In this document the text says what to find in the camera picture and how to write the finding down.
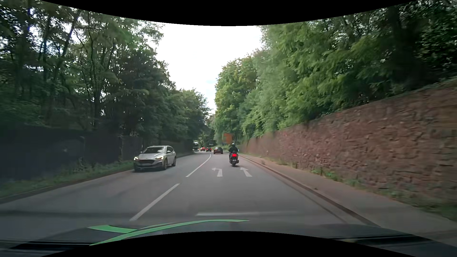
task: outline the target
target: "green foliage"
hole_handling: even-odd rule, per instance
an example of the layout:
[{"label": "green foliage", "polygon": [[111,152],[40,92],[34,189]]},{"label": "green foliage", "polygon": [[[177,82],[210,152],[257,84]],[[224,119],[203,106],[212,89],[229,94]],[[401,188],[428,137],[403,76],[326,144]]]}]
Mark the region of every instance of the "green foliage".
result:
[{"label": "green foliage", "polygon": [[457,74],[457,2],[419,0],[259,26],[264,47],[229,62],[214,129],[246,140]]},{"label": "green foliage", "polygon": [[0,125],[187,140],[206,99],[176,90],[150,43],[162,25],[40,0],[0,2]]},{"label": "green foliage", "polygon": [[214,146],[217,144],[215,138],[215,131],[212,129],[211,123],[214,122],[214,115],[209,116],[205,120],[205,128],[203,132],[198,137],[198,143],[200,147],[208,147],[209,144],[213,144]]}]

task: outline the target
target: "red brick wall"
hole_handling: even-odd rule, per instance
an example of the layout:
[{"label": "red brick wall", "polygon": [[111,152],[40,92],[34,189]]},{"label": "red brick wall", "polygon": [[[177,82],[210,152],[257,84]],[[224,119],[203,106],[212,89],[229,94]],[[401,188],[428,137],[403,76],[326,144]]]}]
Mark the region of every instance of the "red brick wall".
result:
[{"label": "red brick wall", "polygon": [[242,150],[362,185],[457,202],[457,86],[423,89],[252,138]]}]

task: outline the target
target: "straight arrow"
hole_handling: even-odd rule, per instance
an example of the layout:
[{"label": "straight arrow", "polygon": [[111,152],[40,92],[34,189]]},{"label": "straight arrow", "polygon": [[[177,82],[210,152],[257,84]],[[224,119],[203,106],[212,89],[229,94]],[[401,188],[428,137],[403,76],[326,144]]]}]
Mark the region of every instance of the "straight arrow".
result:
[{"label": "straight arrow", "polygon": [[218,177],[222,177],[222,169],[213,168],[212,170],[213,170],[213,171],[219,170],[219,172],[218,172]]},{"label": "straight arrow", "polygon": [[247,172],[248,170],[246,170],[246,168],[241,167],[240,170],[244,171],[244,174],[246,175],[246,177],[252,177],[251,174],[249,174]]}]

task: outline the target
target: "road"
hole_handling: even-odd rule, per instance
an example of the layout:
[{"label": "road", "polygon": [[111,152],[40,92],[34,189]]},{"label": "road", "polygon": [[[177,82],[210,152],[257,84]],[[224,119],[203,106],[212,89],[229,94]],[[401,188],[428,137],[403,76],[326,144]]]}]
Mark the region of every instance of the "road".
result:
[{"label": "road", "polygon": [[126,171],[0,205],[0,240],[35,240],[78,228],[207,219],[362,224],[271,171],[228,154],[198,152],[166,171]]}]

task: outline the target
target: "tree trunk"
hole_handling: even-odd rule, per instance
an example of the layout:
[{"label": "tree trunk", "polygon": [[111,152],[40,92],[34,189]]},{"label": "tree trunk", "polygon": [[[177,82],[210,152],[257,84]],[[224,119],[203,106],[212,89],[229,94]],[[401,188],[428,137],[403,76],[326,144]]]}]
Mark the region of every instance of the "tree trunk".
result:
[{"label": "tree trunk", "polygon": [[22,87],[22,78],[23,78],[23,70],[24,70],[24,62],[25,62],[25,51],[26,51],[26,44],[27,44],[27,37],[30,32],[31,22],[30,22],[30,0],[27,0],[27,11],[26,11],[26,19],[21,26],[22,35],[19,40],[19,45],[17,46],[17,63],[16,63],[16,77],[15,77],[15,87],[14,87],[14,96],[17,96],[17,92],[19,88]]},{"label": "tree trunk", "polygon": [[46,61],[46,57],[48,54],[48,37],[49,37],[49,30],[51,26],[51,15],[48,16],[48,20],[46,21],[46,29],[43,36],[43,83],[46,84],[48,80],[48,63]]},{"label": "tree trunk", "polygon": [[392,54],[397,69],[394,80],[403,82],[406,90],[411,90],[421,83],[426,75],[424,65],[414,56],[414,42],[410,42],[408,28],[403,29],[398,6],[387,8],[387,21],[392,28],[395,50]]},{"label": "tree trunk", "polygon": [[55,94],[55,89],[56,89],[55,83],[57,80],[57,74],[60,70],[60,67],[62,66],[62,63],[64,62],[65,55],[67,54],[67,51],[68,51],[68,46],[69,46],[69,42],[71,39],[71,35],[73,34],[74,27],[76,25],[76,22],[78,21],[78,18],[80,16],[81,12],[82,12],[82,10],[78,10],[77,13],[75,14],[75,16],[73,16],[73,22],[71,23],[70,32],[68,33],[67,39],[65,41],[64,50],[62,52],[62,55],[59,57],[57,64],[54,68],[53,79],[51,81],[51,90],[50,90],[50,95],[49,95],[49,97],[50,97],[49,106],[48,106],[48,111],[46,113],[46,122],[47,123],[49,123],[49,121],[51,120],[53,110],[54,110],[54,102],[55,102],[54,94]]}]

